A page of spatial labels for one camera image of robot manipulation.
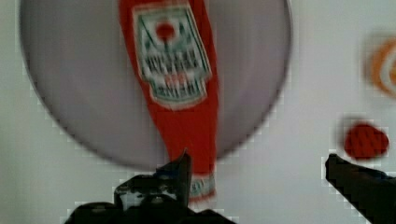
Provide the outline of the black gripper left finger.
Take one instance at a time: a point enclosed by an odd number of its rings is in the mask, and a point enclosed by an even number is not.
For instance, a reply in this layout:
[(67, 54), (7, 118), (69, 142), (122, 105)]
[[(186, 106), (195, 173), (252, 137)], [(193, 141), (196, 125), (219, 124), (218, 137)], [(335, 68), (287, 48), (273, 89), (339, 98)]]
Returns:
[(64, 224), (236, 224), (210, 209), (192, 211), (190, 186), (191, 157), (183, 152), (154, 174), (136, 175), (117, 186), (112, 203), (78, 206)]

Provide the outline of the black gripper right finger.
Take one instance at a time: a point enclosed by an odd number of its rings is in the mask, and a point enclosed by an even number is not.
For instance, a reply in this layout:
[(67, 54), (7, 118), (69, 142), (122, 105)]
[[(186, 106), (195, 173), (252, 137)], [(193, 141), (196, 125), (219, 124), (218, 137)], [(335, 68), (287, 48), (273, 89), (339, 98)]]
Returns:
[(330, 154), (326, 180), (371, 224), (395, 224), (396, 184), (393, 176)]

